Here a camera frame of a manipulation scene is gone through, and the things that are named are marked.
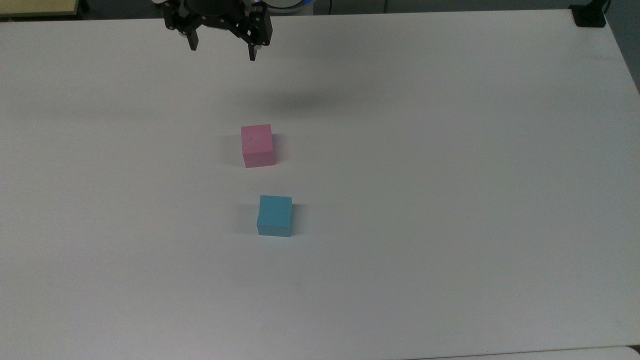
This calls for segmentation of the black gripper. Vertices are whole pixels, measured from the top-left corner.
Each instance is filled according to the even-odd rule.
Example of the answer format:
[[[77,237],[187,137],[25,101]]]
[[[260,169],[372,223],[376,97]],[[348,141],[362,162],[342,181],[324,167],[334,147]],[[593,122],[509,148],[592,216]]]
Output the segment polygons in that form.
[[[235,36],[247,43],[252,62],[261,47],[270,45],[274,31],[268,7],[245,11],[242,0],[165,0],[162,16],[165,27],[186,38],[192,51],[198,48],[201,25],[235,30]]]

